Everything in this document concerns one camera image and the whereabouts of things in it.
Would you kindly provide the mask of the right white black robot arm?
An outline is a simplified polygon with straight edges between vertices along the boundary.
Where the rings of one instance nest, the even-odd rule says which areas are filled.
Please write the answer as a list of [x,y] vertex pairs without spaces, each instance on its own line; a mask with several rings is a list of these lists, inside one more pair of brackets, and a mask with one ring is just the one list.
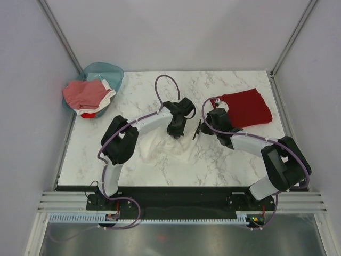
[[244,196],[245,206],[256,210],[263,199],[284,192],[299,182],[310,180],[311,167],[292,137],[284,136],[278,140],[266,139],[233,127],[223,108],[215,108],[200,121],[196,134],[216,136],[222,146],[241,150],[260,157],[267,176],[249,187]]

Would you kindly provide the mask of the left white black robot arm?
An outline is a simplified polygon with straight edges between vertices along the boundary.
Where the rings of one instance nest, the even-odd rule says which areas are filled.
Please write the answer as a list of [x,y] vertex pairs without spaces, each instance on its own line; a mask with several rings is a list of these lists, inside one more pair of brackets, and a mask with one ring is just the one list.
[[133,156],[138,137],[159,127],[167,127],[167,134],[173,139],[184,136],[187,117],[196,114],[193,102],[184,98],[180,102],[166,101],[159,110],[135,119],[116,116],[101,139],[101,149],[97,158],[104,161],[105,166],[99,182],[98,203],[106,210],[117,204],[115,193],[123,165]]

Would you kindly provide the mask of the white t shirt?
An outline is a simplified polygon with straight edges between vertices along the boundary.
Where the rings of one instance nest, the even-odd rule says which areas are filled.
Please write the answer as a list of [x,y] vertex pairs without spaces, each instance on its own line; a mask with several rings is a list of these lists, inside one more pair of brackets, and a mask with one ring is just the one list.
[[157,128],[139,138],[138,149],[145,163],[158,162],[162,159],[174,159],[188,162],[196,146],[197,130],[200,118],[195,117],[187,121],[184,135],[178,139],[166,132],[165,127]]

